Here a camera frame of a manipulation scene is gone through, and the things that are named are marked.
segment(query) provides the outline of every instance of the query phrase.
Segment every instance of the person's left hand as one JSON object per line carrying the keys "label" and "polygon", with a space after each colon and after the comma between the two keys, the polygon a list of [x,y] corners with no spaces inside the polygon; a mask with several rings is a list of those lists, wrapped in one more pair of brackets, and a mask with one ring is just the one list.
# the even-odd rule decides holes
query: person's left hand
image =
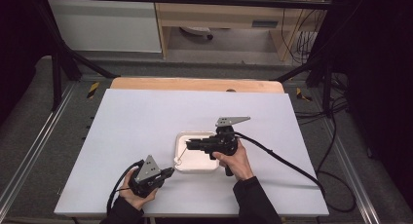
{"label": "person's left hand", "polygon": [[[131,175],[133,174],[134,169],[131,169],[127,175],[125,175],[124,184],[121,186],[120,189],[129,188],[129,181],[131,179]],[[155,200],[156,192],[158,188],[153,190],[146,198],[141,198],[133,193],[131,189],[121,190],[119,191],[119,196],[123,197],[129,204],[131,204],[137,210],[141,210],[143,205],[146,203]]]}

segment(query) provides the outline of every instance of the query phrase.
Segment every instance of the sleeve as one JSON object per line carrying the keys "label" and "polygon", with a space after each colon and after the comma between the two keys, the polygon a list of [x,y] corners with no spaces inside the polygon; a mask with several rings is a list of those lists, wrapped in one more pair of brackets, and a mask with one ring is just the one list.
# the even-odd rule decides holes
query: sleeve
{"label": "sleeve", "polygon": [[257,177],[254,176],[245,181],[238,181],[233,190],[240,206],[240,224],[282,223]]}
{"label": "sleeve", "polygon": [[135,224],[143,215],[143,210],[137,210],[124,198],[119,197],[109,215],[100,224]]}

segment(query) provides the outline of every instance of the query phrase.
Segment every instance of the white table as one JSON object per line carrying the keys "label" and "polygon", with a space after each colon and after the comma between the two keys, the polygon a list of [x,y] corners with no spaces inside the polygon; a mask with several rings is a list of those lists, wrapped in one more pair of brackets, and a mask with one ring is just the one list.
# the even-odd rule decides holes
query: white table
{"label": "white table", "polygon": [[[123,171],[151,154],[160,168],[173,165],[181,131],[215,131],[221,116],[249,116],[234,126],[315,176],[287,94],[107,90],[56,206],[67,216],[102,216]],[[281,216],[328,215],[317,185],[243,141],[255,175]],[[146,216],[233,216],[234,177],[176,171],[145,205]]]}

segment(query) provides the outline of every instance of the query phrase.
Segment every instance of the metal frame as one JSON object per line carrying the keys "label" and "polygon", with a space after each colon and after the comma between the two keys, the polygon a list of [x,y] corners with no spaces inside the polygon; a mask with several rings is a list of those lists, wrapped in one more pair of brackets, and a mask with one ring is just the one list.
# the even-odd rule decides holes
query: metal frame
{"label": "metal frame", "polygon": [[72,92],[76,88],[76,86],[77,82],[73,82],[67,86],[63,94],[61,105],[56,109],[55,112],[51,113],[45,125],[40,130],[39,134],[28,150],[23,161],[21,162],[15,175],[10,180],[6,189],[3,191],[3,194],[0,197],[0,223],[6,217],[6,214],[12,206],[12,203],[15,200],[16,196],[18,195],[25,179],[36,163],[37,158],[39,157],[43,147],[52,134],[52,131],[55,128],[55,125],[59,120],[62,112],[64,111],[67,103],[69,102],[70,97],[72,96]]}

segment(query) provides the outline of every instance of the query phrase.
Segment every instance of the white tray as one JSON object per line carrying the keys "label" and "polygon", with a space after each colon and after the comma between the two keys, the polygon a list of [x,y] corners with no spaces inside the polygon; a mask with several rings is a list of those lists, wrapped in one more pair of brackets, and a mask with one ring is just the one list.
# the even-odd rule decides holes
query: white tray
{"label": "white tray", "polygon": [[201,150],[188,150],[186,141],[190,138],[208,138],[213,131],[183,131],[176,137],[175,168],[183,173],[208,173],[219,166],[218,160],[211,160],[209,154]]}

